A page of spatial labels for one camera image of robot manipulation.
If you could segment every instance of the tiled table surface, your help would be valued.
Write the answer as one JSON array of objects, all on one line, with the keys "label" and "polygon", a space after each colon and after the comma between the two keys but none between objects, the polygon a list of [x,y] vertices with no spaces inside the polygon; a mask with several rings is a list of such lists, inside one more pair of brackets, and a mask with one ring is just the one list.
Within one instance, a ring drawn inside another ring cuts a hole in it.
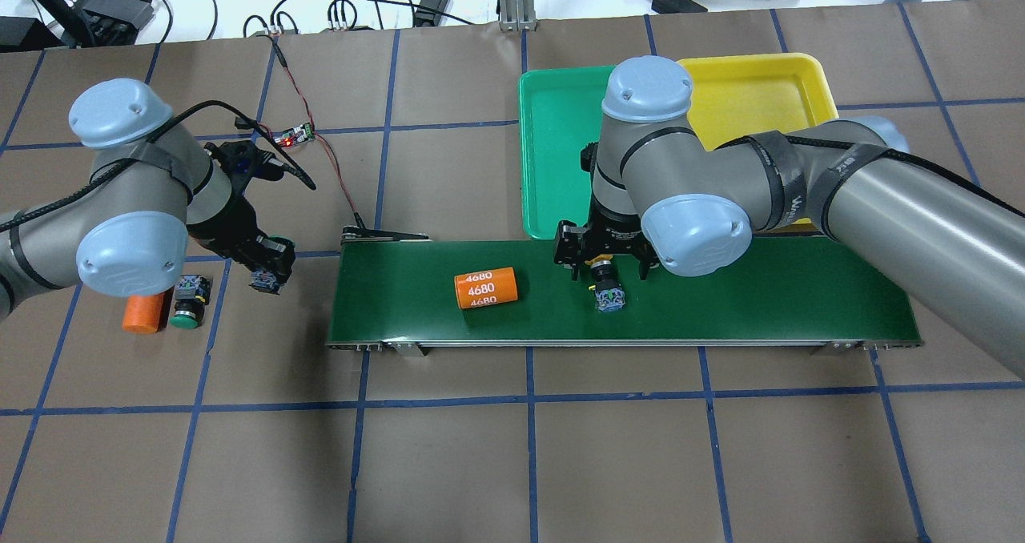
[{"label": "tiled table surface", "polygon": [[[542,20],[285,37],[367,221],[522,239],[517,80],[631,55],[803,51],[843,116],[1025,207],[1025,0]],[[84,88],[148,80],[272,127],[301,108],[265,39],[0,57],[0,211],[78,189]],[[238,137],[205,112],[204,140]],[[0,325],[0,531],[23,541],[1020,541],[1025,383],[915,305],[914,350],[327,352],[340,226],[320,182],[256,181],[302,257],[281,297],[192,248],[204,327],[121,332],[67,290]]]}]

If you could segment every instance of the brown tile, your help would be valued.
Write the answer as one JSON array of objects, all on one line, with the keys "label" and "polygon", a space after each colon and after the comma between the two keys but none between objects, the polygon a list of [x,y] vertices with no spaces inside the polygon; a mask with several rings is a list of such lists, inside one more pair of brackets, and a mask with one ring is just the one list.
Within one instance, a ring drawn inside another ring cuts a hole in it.
[{"label": "brown tile", "polygon": [[75,98],[105,80],[123,76],[146,79],[151,60],[152,44],[48,50],[10,144],[77,141],[68,127],[68,112]]},{"label": "brown tile", "polygon": [[1018,376],[970,343],[921,302],[911,299],[911,306],[926,344],[914,349],[879,350],[879,365],[889,385],[1018,381]]},{"label": "brown tile", "polygon": [[[164,44],[150,86],[175,113],[217,98],[256,119],[270,55],[271,42],[260,37]],[[204,110],[184,124],[192,134],[236,131],[235,117],[220,109]]]},{"label": "brown tile", "polygon": [[734,538],[914,541],[878,395],[715,401]]},{"label": "brown tile", "polygon": [[975,173],[987,192],[1025,208],[1025,105],[949,108]]},{"label": "brown tile", "polygon": [[189,414],[44,416],[5,543],[163,541]]},{"label": "brown tile", "polygon": [[907,4],[926,60],[947,100],[1025,97],[1022,0]]},{"label": "brown tile", "polygon": [[392,133],[381,226],[439,241],[523,239],[520,129]]},{"label": "brown tile", "polygon": [[4,152],[0,156],[0,212],[47,204],[77,192],[89,181],[94,157],[85,147]]},{"label": "brown tile", "polygon": [[424,358],[374,354],[368,400],[522,395],[527,390],[522,348],[432,349]]},{"label": "brown tile", "polygon": [[710,346],[708,372],[715,390],[857,387],[875,385],[868,353],[813,356],[809,346]]},{"label": "brown tile", "polygon": [[369,409],[355,540],[527,541],[526,437],[524,405]]},{"label": "brown tile", "polygon": [[174,540],[344,541],[354,411],[204,413]]},{"label": "brown tile", "polygon": [[201,274],[212,283],[207,316],[192,331],[124,332],[126,300],[82,288],[46,407],[192,405],[223,268],[220,262],[187,262],[184,274]]},{"label": "brown tile", "polygon": [[935,100],[895,4],[783,9],[792,53],[818,58],[836,105]]},{"label": "brown tile", "polygon": [[10,486],[32,416],[0,416],[0,486]]},{"label": "brown tile", "polygon": [[907,137],[913,156],[932,160],[941,167],[968,177],[968,168],[961,160],[954,138],[950,135],[943,113],[936,109],[874,109],[857,112],[839,112],[842,119],[856,116],[883,116],[894,121],[898,130]]},{"label": "brown tile", "polygon": [[[377,204],[381,137],[380,133],[325,135],[337,154],[356,208],[369,225]],[[246,189],[246,199],[256,210],[257,222],[264,233],[295,241],[297,251],[337,251],[341,226],[356,222],[334,170],[317,141],[289,154],[317,182],[317,190],[311,192],[292,175],[281,181],[254,179]]]},{"label": "brown tile", "polygon": [[722,541],[704,406],[538,405],[539,538]]},{"label": "brown tile", "polygon": [[633,393],[700,390],[701,365],[694,348],[559,348],[534,350],[538,394]]},{"label": "brown tile", "polygon": [[14,112],[18,102],[22,102],[22,94],[29,86],[29,79],[33,70],[36,70],[39,57],[40,53],[0,54],[0,68],[3,69],[3,90],[0,90],[0,141],[7,134],[11,119],[14,119]]},{"label": "brown tile", "polygon": [[530,70],[596,68],[651,54],[644,18],[542,20],[527,35]]},{"label": "brown tile", "polygon": [[660,57],[673,60],[780,51],[769,10],[659,14],[651,17],[651,30]]},{"label": "brown tile", "polygon": [[[334,32],[278,40],[318,128],[383,126],[393,36],[392,31]],[[305,116],[288,75],[275,61],[263,123],[284,130],[304,123]]]},{"label": "brown tile", "polygon": [[203,402],[355,400],[362,356],[324,348],[337,273],[336,257],[297,259],[275,297],[233,264]]},{"label": "brown tile", "polygon": [[934,541],[1015,541],[1025,533],[1025,390],[890,396]]},{"label": "brown tile", "polygon": [[403,29],[393,124],[517,119],[520,34],[497,23]]},{"label": "brown tile", "polygon": [[66,288],[37,295],[0,324],[0,409],[36,407],[72,293]]}]

